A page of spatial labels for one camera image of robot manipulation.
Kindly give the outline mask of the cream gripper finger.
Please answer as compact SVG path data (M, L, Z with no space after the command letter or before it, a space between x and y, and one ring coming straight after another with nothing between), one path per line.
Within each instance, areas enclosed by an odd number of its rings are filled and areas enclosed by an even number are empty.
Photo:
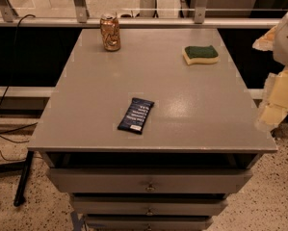
M255 126L264 132L274 130L288 115L288 66L266 79Z

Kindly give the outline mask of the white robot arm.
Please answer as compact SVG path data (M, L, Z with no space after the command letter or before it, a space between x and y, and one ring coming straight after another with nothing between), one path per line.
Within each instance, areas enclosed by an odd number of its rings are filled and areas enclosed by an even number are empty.
M274 60L284 65L278 74L268 75L255 121L259 130L269 132L288 115L288 12L252 47L259 51L272 51Z

